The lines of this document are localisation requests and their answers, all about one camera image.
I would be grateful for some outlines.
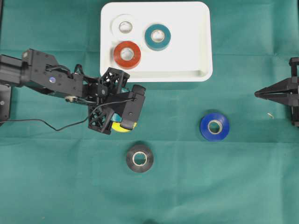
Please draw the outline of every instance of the yellow tape roll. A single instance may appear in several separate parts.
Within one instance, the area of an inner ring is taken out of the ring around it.
[[[131,130],[125,129],[123,127],[121,127],[120,122],[113,122],[112,123],[112,129],[117,131],[117,132],[121,132],[121,133],[126,133],[126,132],[130,132]]]

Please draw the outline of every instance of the tape roll center hole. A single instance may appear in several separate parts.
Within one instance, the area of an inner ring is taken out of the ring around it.
[[[134,51],[131,48],[124,48],[121,50],[121,58],[125,61],[130,61],[134,57]]]
[[[150,37],[153,40],[153,42],[160,43],[165,39],[165,33],[162,30],[155,29],[151,33]]]
[[[132,157],[132,161],[136,166],[143,166],[147,162],[147,156],[144,152],[136,152]]]
[[[128,34],[132,31],[133,25],[128,21],[124,21],[120,23],[118,28],[123,34]]]
[[[211,134],[219,134],[223,129],[222,123],[218,120],[211,120],[207,127]]]

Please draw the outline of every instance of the white tape roll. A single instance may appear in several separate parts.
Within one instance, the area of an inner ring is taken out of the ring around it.
[[[133,16],[129,14],[123,14],[117,16],[112,21],[112,34],[119,41],[131,41],[136,38],[137,22]]]

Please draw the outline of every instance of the tape roll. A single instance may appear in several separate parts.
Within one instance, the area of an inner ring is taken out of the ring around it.
[[[113,57],[121,68],[132,69],[139,64],[141,51],[137,44],[131,41],[124,41],[115,47]]]
[[[210,125],[212,123],[218,125],[217,131],[211,129]],[[221,141],[229,133],[229,121],[221,113],[210,113],[202,118],[199,129],[208,141]]]
[[[142,154],[145,157],[145,162],[137,164],[135,157],[138,154]],[[154,155],[152,151],[145,145],[135,145],[129,149],[127,153],[127,165],[128,167],[137,173],[143,173],[148,171],[154,163]]]
[[[111,25],[113,36],[119,41],[128,41],[135,39],[138,25],[129,14],[122,14],[117,16]]]
[[[154,24],[145,31],[145,42],[152,50],[163,50],[167,48],[171,39],[169,29],[162,24]]]
[[[121,127],[121,123],[120,122],[112,122],[112,126],[111,128],[113,130],[115,130],[116,132],[120,132],[120,133],[127,133],[130,132],[131,130],[128,130],[126,128]]]

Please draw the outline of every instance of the blue tape roll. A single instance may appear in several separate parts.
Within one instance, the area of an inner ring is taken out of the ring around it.
[[[160,42],[155,42],[152,39],[152,33],[156,30],[161,30],[164,33],[164,39]],[[152,50],[159,51],[165,49],[168,46],[170,39],[171,39],[171,34],[169,29],[162,24],[151,25],[145,31],[145,42],[148,45],[148,47]]]
[[[220,126],[218,133],[213,133],[209,130],[211,122],[216,122]],[[202,118],[199,129],[208,141],[221,141],[229,133],[229,121],[221,113],[210,113]]]

